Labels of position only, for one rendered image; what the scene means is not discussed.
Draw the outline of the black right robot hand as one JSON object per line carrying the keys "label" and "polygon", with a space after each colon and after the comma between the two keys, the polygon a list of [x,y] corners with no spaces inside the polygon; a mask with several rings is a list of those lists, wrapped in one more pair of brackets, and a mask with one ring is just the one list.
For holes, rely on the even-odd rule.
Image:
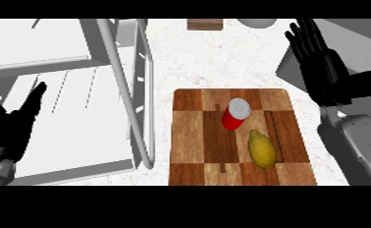
{"label": "black right robot hand", "polygon": [[350,75],[337,52],[326,46],[313,19],[297,19],[285,32],[300,65],[312,101],[319,107],[341,106],[371,96],[371,71]]}

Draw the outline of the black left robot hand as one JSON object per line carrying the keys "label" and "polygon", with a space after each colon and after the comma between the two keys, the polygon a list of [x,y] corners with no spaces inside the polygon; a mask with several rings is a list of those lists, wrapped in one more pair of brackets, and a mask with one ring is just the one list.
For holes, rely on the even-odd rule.
{"label": "black left robot hand", "polygon": [[20,108],[11,112],[0,105],[0,161],[17,162],[23,157],[45,91],[47,84],[39,83]]}

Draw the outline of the red can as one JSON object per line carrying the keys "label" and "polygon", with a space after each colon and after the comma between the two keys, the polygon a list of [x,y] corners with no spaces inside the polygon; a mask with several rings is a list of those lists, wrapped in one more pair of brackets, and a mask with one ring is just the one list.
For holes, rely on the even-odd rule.
{"label": "red can", "polygon": [[248,117],[248,112],[250,112],[250,107],[246,100],[238,97],[234,98],[229,101],[229,104],[228,104],[228,107],[222,116],[222,124],[223,124],[223,127],[229,131],[234,131],[238,128],[243,121]]}

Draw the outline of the checkered wooden cutting board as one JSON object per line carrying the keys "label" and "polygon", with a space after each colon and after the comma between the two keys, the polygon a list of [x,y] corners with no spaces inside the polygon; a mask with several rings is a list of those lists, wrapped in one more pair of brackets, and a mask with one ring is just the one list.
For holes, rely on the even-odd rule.
{"label": "checkered wooden cutting board", "polygon": [[[228,102],[243,98],[250,114],[222,125]],[[259,168],[247,152],[248,132],[272,141],[276,163]],[[179,185],[312,185],[316,182],[288,92],[282,88],[181,88],[173,91],[169,180]]]}

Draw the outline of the brown cardboard box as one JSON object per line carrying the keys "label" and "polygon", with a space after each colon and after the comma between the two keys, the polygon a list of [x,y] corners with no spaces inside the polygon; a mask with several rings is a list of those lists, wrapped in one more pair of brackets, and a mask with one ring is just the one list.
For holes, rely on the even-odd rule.
{"label": "brown cardboard box", "polygon": [[188,30],[222,30],[223,20],[222,19],[188,19],[187,29]]}

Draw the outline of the grey flat appliance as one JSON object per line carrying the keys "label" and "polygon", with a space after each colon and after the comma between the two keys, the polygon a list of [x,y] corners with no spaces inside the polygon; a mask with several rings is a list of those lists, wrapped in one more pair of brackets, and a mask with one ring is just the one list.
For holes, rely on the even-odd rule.
{"label": "grey flat appliance", "polygon": [[344,90],[357,95],[338,111],[371,116],[371,19],[315,19],[315,23],[350,74]]}

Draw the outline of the pale grey round object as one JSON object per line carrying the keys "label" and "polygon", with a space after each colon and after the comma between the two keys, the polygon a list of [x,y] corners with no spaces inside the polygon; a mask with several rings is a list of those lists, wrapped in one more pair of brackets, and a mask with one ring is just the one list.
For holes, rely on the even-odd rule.
{"label": "pale grey round object", "polygon": [[238,19],[238,21],[244,26],[253,29],[266,29],[276,22],[275,19]]}

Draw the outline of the yellow lemon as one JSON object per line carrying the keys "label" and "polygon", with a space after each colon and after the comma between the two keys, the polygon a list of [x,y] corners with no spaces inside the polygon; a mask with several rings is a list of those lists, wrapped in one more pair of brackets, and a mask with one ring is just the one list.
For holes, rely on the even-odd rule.
{"label": "yellow lemon", "polygon": [[265,135],[254,130],[248,132],[247,149],[254,165],[262,169],[271,169],[276,161],[275,147]]}

